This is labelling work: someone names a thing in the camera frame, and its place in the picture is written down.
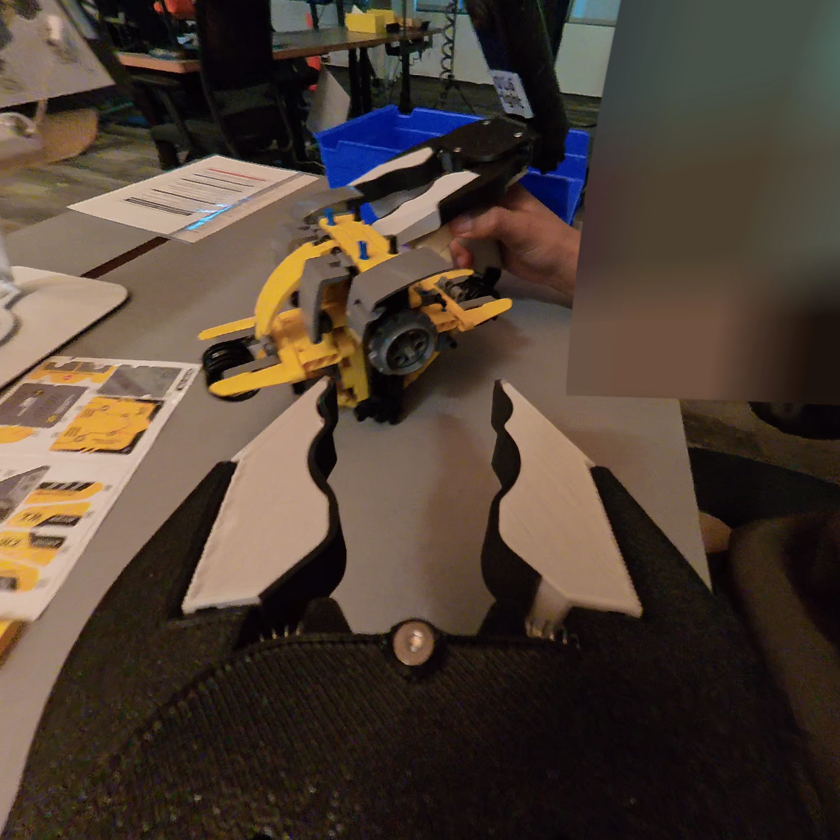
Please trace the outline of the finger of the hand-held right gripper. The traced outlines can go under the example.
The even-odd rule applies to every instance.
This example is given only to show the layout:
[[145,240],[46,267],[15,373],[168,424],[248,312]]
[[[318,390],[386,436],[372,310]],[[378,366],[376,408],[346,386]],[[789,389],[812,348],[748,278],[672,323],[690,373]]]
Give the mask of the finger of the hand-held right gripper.
[[462,187],[479,178],[464,170],[440,176],[420,196],[415,197],[373,223],[373,230],[384,238],[392,238],[398,246],[410,245],[442,227],[440,204]]
[[418,147],[379,164],[350,184],[348,205],[402,205],[424,194],[438,178],[438,156],[431,147]]

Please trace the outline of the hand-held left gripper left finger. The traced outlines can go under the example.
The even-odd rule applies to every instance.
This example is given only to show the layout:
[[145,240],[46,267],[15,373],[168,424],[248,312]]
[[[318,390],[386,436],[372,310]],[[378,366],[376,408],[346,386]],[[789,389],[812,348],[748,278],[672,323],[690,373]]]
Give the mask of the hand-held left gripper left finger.
[[347,568],[335,384],[321,379],[233,458],[232,476],[182,599],[184,617],[244,608],[264,631],[299,632]]

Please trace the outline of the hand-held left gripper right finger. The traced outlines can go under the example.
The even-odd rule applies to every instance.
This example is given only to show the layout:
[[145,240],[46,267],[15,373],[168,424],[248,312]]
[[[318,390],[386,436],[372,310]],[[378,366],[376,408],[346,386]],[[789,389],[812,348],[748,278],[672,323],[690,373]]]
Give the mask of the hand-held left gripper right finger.
[[595,463],[508,381],[493,387],[499,490],[480,554],[488,591],[529,637],[557,637],[573,609],[640,618]]

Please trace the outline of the yellow building-brick toy vehicle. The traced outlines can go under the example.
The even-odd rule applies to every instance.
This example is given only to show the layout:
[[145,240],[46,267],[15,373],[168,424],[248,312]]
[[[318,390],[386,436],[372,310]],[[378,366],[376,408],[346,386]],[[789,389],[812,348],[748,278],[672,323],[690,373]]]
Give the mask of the yellow building-brick toy vehicle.
[[457,337],[511,309],[500,270],[457,269],[435,247],[405,245],[361,213],[345,186],[300,210],[296,248],[271,273],[255,313],[199,334],[206,387],[242,402],[289,384],[302,394],[328,377],[340,406],[363,421],[397,424],[406,388]]

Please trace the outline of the person's right hand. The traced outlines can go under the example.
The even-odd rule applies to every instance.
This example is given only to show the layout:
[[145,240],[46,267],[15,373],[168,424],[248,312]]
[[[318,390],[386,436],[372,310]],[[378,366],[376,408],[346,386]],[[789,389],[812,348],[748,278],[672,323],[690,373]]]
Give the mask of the person's right hand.
[[506,272],[551,289],[560,305],[573,306],[582,233],[521,184],[510,185],[499,204],[457,217],[448,229],[453,237],[449,252],[458,268],[473,266],[470,245],[493,240]]

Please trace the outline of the blue plastic bin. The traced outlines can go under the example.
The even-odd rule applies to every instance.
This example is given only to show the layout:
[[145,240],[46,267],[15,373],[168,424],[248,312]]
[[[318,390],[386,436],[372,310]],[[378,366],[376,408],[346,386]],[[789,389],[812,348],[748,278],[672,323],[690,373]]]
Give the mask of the blue plastic bin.
[[[477,121],[484,118],[426,108],[402,114],[391,105],[321,131],[317,140],[329,185],[346,186],[418,144]],[[571,129],[560,166],[545,174],[532,167],[521,179],[525,189],[567,224],[573,223],[581,204],[590,146],[588,132]]]

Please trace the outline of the hanging white paper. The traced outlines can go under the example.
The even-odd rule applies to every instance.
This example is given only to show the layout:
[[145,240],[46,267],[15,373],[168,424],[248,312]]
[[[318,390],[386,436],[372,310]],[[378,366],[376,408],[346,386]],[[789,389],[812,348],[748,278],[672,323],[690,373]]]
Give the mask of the hanging white paper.
[[306,127],[313,135],[334,129],[350,118],[351,96],[334,77],[330,69],[322,66],[312,94]]

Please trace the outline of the background table with black legs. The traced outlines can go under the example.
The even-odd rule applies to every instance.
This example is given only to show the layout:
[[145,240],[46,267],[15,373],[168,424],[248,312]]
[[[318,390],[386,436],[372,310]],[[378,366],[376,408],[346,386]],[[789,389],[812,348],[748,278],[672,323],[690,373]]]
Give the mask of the background table with black legs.
[[[354,119],[373,110],[374,71],[369,53],[372,49],[382,47],[401,62],[402,88],[399,107],[402,112],[410,112],[413,108],[411,55],[422,55],[432,47],[433,38],[443,31],[440,27],[432,27],[428,22],[423,22],[408,28],[398,28],[391,24],[383,35],[354,33],[342,27],[275,33],[272,55],[275,61],[318,57],[327,62],[332,54],[346,52],[349,61],[350,117]],[[197,74],[201,69],[198,56],[168,58],[119,50],[117,58],[129,71],[132,82],[139,91],[138,109],[149,124],[152,124],[159,114],[159,109],[151,104],[150,90],[158,90],[165,98],[168,90],[179,89],[181,86],[179,81],[172,80],[173,77]]]

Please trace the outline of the yellow grey sticker sheet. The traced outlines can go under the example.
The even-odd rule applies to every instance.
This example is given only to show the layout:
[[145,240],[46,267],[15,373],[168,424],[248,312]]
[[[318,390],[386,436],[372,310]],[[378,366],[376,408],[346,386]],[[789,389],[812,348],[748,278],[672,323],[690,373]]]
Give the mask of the yellow grey sticker sheet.
[[44,612],[200,370],[57,355],[3,394],[3,623]]

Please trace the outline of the white printed paper sheet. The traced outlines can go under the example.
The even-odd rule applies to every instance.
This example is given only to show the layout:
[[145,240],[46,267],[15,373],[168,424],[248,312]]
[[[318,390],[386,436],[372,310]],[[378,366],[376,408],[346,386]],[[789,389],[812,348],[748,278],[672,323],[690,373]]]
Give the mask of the white printed paper sheet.
[[214,154],[68,209],[194,244],[258,210],[284,203],[318,179]]

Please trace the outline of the person's dark clothing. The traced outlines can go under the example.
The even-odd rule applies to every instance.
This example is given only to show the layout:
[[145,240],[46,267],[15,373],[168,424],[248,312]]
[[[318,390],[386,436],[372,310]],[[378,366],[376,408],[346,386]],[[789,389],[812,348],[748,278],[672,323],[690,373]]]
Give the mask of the person's dark clothing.
[[838,406],[680,410],[712,581],[788,701],[824,833],[838,838]]

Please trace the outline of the white desk lamp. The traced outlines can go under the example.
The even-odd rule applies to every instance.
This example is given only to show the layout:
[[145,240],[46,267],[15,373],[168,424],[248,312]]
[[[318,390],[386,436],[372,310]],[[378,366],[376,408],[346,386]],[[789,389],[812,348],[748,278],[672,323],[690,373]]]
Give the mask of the white desk lamp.
[[[78,109],[51,118],[48,99],[35,115],[2,111],[1,173],[78,154],[95,137],[98,117]],[[121,285],[13,266],[1,237],[1,386],[6,388],[128,300]]]

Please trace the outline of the white printed card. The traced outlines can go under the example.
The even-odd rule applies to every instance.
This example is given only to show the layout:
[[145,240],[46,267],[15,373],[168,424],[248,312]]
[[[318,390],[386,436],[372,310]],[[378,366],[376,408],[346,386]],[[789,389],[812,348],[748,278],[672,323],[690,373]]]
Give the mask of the white printed card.
[[99,91],[114,79],[76,2],[1,2],[1,108]]

